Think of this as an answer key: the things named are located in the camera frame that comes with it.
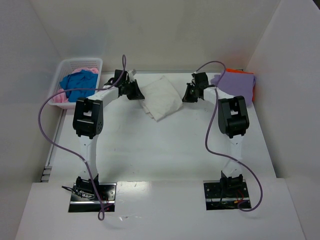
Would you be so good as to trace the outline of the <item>white t shirt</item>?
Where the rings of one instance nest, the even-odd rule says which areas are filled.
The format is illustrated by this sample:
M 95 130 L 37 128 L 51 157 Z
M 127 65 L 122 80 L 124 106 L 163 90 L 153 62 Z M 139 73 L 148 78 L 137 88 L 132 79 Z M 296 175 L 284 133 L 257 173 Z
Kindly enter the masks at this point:
M 178 111 L 182 106 L 182 98 L 172 83 L 164 75 L 142 87 L 144 96 L 140 104 L 144 112 L 156 122 Z

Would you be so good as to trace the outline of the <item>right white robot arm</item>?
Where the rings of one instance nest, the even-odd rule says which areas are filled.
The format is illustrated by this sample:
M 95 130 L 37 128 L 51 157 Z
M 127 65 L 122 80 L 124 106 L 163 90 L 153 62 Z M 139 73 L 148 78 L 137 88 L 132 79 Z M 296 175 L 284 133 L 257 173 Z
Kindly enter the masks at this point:
M 243 185 L 242 141 L 249 128 L 249 117 L 245 98 L 233 96 L 220 90 L 215 85 L 210 86 L 208 76 L 204 72 L 194 72 L 192 81 L 187 84 L 182 98 L 184 103 L 196 103 L 199 99 L 214 104 L 214 111 L 205 135 L 205 148 L 208 152 L 228 158 L 221 171 L 220 185 L 225 192 L 237 191 Z M 228 153 L 218 153 L 209 149 L 208 139 L 213 120 L 217 116 L 218 128 L 229 141 Z

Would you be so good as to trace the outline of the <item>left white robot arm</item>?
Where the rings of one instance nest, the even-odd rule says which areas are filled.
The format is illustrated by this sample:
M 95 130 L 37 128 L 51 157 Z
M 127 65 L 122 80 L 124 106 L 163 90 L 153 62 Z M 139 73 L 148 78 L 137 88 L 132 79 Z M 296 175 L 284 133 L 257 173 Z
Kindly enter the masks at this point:
M 129 100 L 144 100 L 138 82 L 136 70 L 115 70 L 114 77 L 89 97 L 80 97 L 76 101 L 73 116 L 73 129 L 79 137 L 80 159 L 84 169 L 76 179 L 74 191 L 77 194 L 92 195 L 99 192 L 99 174 L 97 170 L 97 142 L 104 126 L 104 107 L 125 95 Z

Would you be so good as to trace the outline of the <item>blue t shirt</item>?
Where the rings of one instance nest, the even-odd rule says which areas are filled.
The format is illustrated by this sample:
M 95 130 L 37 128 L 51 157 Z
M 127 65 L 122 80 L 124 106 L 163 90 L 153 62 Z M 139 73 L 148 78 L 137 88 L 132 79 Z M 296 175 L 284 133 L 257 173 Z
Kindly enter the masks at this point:
M 60 87 L 65 92 L 70 103 L 75 103 L 78 98 L 87 98 L 95 93 L 97 86 L 98 74 L 88 70 L 81 70 L 65 76 L 60 81 Z

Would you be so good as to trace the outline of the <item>white plastic basket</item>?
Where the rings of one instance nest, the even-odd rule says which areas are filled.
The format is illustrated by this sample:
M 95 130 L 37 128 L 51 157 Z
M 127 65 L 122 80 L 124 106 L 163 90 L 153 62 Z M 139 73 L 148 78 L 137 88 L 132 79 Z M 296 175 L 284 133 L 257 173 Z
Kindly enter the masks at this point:
M 73 109 L 80 97 L 89 97 L 99 87 L 103 60 L 100 58 L 71 58 L 63 60 L 57 67 L 48 104 L 62 109 Z

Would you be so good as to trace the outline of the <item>pink t shirt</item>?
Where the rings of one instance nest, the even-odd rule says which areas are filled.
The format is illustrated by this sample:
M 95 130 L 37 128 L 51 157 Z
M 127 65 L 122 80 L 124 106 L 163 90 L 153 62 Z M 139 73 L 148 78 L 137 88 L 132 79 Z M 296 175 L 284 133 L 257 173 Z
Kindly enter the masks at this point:
M 71 74 L 73 73 L 77 73 L 77 72 L 80 72 L 81 70 L 86 70 L 86 71 L 90 71 L 92 73 L 95 73 L 95 74 L 99 74 L 99 70 L 95 67 L 93 68 L 87 68 L 87 67 L 84 67 L 84 68 L 77 68 L 75 69 Z M 64 90 L 61 88 L 58 90 L 59 94 L 56 95 L 54 98 L 53 98 L 53 102 L 54 103 L 70 103 L 66 97 L 66 94 L 65 92 L 63 92 Z

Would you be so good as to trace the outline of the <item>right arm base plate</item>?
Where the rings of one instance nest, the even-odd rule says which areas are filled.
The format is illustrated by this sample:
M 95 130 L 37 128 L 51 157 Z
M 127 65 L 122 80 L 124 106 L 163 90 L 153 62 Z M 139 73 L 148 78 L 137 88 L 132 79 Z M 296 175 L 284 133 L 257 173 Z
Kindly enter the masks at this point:
M 205 206 L 207 211 L 235 210 L 238 204 L 245 210 L 252 208 L 247 183 L 243 181 L 240 189 L 227 192 L 222 190 L 219 181 L 204 181 Z

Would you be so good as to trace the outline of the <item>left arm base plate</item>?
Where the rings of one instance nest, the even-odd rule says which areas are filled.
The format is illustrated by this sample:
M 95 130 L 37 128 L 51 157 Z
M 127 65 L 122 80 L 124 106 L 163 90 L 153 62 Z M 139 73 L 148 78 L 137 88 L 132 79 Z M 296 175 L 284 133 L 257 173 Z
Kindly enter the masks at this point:
M 101 183 L 98 187 L 99 197 L 103 203 L 104 211 L 115 211 L 116 183 Z M 72 190 L 68 212 L 69 213 L 97 213 L 101 210 L 100 201 L 95 193 L 75 192 Z

